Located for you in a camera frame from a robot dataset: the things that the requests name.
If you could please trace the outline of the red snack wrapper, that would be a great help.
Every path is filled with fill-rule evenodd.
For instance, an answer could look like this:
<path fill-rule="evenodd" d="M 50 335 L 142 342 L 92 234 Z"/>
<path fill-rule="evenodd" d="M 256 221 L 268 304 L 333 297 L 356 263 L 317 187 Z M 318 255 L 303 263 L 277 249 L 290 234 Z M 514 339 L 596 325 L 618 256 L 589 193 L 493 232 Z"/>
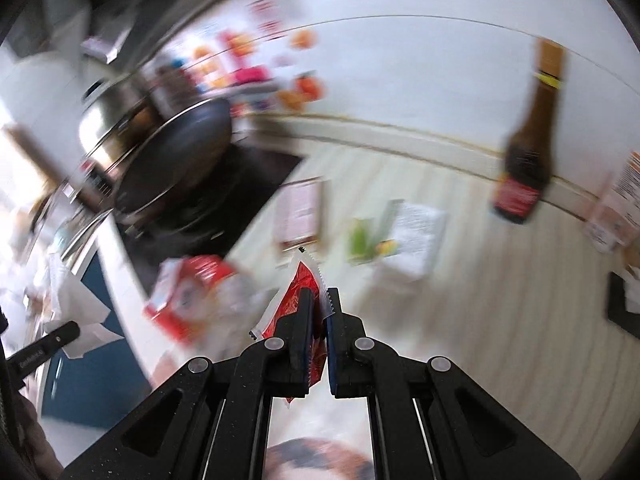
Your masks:
<path fill-rule="evenodd" d="M 284 284 L 250 330 L 256 341 L 283 341 L 281 368 L 274 373 L 276 396 L 291 402 L 306 396 L 320 382 L 328 356 L 326 319 L 332 314 L 318 264 L 308 252 L 296 249 L 286 268 Z"/>

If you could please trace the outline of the blue kitchen cabinet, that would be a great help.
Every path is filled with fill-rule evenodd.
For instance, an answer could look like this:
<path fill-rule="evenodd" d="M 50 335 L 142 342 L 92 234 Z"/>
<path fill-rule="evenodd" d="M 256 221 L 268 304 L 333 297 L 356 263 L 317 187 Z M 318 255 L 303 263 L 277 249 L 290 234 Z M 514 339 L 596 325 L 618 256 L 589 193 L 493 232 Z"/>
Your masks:
<path fill-rule="evenodd" d="M 150 392 L 128 340 L 122 338 L 80 359 L 58 352 L 44 383 L 42 414 L 109 430 Z"/>

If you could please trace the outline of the red white packaging bag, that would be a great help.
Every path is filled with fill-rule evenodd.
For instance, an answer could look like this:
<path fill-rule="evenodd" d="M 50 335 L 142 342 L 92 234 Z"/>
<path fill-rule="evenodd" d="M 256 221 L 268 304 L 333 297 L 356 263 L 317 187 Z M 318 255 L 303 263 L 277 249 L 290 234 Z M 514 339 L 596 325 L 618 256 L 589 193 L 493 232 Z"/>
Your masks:
<path fill-rule="evenodd" d="M 252 279 L 217 256 L 169 258 L 143 313 L 165 335 L 199 344 L 214 330 L 249 330 L 262 315 L 262 297 Z"/>

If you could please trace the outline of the green white paper packet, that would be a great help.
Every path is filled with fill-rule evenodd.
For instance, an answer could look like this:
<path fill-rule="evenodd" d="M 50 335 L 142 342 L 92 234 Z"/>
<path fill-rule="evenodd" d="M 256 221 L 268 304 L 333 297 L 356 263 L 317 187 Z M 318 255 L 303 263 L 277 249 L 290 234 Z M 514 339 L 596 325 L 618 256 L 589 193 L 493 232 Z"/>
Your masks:
<path fill-rule="evenodd" d="M 377 219 L 355 218 L 347 255 L 356 263 L 376 264 L 378 274 L 420 281 L 435 266 L 448 214 L 431 206 L 390 200 Z"/>

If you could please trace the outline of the black gas stove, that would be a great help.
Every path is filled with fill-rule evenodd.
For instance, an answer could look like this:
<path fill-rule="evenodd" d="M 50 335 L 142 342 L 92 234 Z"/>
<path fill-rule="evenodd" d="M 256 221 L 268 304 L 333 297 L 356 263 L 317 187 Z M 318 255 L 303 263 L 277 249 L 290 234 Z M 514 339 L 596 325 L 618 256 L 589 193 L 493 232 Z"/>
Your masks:
<path fill-rule="evenodd" d="M 143 290 L 169 258 L 224 258 L 271 196 L 300 164 L 299 156 L 230 145 L 206 179 L 142 229 L 118 232 Z"/>

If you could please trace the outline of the pink framed card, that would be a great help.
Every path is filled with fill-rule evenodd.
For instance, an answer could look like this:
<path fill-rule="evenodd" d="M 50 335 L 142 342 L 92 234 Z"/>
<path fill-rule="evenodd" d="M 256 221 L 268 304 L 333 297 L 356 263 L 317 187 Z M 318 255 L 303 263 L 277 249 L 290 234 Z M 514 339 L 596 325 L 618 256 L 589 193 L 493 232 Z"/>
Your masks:
<path fill-rule="evenodd" d="M 282 250 L 317 243 L 322 227 L 323 181 L 288 182 L 276 201 L 273 237 Z"/>

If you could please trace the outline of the dark soy sauce bottle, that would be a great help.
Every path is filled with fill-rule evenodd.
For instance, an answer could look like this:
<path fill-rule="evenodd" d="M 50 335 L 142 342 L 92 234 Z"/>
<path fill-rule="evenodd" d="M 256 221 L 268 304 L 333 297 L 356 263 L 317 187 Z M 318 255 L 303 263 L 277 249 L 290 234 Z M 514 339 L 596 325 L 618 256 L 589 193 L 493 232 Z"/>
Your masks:
<path fill-rule="evenodd" d="M 565 50 L 556 42 L 537 40 L 534 93 L 524 122 L 511 134 L 492 206 L 503 219 L 523 224 L 534 212 L 552 176 L 552 138 Z"/>

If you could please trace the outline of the black frying pan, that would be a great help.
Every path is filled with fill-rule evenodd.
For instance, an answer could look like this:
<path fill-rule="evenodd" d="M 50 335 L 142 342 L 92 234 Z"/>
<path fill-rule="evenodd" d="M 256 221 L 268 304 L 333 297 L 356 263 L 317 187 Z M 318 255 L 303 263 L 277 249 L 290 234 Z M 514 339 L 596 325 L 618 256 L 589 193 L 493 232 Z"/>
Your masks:
<path fill-rule="evenodd" d="M 114 189 L 113 214 L 125 226 L 157 217 L 200 184 L 228 148 L 231 103 L 192 105 L 165 122 L 131 159 Z"/>

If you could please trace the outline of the steel pot with lid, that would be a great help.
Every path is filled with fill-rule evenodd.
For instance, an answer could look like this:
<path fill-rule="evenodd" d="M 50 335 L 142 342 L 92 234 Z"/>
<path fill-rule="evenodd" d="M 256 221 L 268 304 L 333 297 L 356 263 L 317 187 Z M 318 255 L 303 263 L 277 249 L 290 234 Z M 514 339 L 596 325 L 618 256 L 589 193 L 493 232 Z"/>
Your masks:
<path fill-rule="evenodd" d="M 88 159 L 111 171 L 164 123 L 151 92 L 134 75 L 98 79 L 82 98 L 78 136 Z"/>

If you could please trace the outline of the colourful wall stickers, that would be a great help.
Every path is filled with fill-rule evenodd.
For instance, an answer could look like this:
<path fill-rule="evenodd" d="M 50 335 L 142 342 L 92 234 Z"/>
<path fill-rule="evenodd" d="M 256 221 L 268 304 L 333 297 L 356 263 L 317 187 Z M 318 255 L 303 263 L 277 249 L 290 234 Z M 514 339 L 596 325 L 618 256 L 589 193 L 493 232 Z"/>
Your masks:
<path fill-rule="evenodd" d="M 326 96 L 312 64 L 318 32 L 288 24 L 277 0 L 217 4 L 167 46 L 201 94 L 227 93 L 232 113 L 303 113 Z"/>

